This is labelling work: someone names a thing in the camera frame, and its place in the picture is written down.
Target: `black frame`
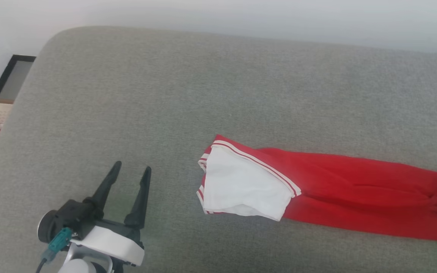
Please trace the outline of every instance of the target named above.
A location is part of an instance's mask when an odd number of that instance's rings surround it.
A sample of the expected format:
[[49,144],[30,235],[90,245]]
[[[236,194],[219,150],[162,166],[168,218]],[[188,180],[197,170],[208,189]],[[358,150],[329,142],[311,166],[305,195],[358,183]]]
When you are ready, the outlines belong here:
[[26,55],[13,55],[11,57],[11,59],[8,62],[8,65],[6,66],[5,70],[3,71],[1,77],[0,77],[0,94],[1,91],[3,90],[3,87],[5,86],[9,75],[11,75],[11,72],[14,69],[14,66],[16,65],[17,61],[22,61],[22,62],[34,62],[36,59],[35,56],[26,56]]

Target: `teal connector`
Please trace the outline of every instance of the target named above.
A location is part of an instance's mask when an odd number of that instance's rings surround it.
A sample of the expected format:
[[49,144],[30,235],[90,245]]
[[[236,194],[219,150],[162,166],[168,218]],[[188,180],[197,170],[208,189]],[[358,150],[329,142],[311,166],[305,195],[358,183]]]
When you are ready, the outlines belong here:
[[46,259],[47,263],[50,263],[55,259],[57,253],[64,249],[72,238],[72,230],[70,228],[62,228],[60,232],[54,237],[54,239],[48,244],[48,249],[43,252],[41,258]]

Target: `gray fabric surface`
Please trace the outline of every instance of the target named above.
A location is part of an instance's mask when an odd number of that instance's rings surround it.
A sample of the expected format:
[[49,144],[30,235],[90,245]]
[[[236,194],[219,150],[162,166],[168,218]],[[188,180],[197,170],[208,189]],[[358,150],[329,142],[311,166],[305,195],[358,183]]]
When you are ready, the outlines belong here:
[[437,242],[203,214],[196,161],[217,133],[437,171],[437,55],[115,27],[59,33],[0,135],[0,273],[34,271],[41,216],[92,194],[116,160],[111,220],[123,220],[153,169],[146,256],[126,272],[437,272]]

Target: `robotic arm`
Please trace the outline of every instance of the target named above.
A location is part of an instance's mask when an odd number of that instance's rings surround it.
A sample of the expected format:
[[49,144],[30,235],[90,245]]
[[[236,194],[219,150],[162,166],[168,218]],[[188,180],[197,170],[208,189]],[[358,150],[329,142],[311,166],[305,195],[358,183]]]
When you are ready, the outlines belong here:
[[[116,181],[121,162],[117,161],[92,197],[82,202],[68,200],[59,210],[51,210],[38,225],[38,239],[49,244],[42,262],[51,262],[59,251],[67,251],[59,273],[123,273],[123,265],[139,266],[144,258],[140,232],[144,228],[151,168],[144,171],[139,193],[124,223],[105,220],[104,206]],[[92,257],[107,264],[83,260]]]

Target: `black cable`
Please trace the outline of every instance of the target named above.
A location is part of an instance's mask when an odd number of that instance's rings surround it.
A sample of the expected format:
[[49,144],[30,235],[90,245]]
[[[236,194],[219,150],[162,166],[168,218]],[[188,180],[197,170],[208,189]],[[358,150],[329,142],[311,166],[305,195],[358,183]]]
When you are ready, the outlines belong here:
[[47,262],[47,259],[43,258],[43,259],[41,260],[40,265],[39,265],[38,268],[36,269],[36,272],[35,272],[35,273],[40,273],[41,268],[43,267],[43,265],[44,265],[46,262]]

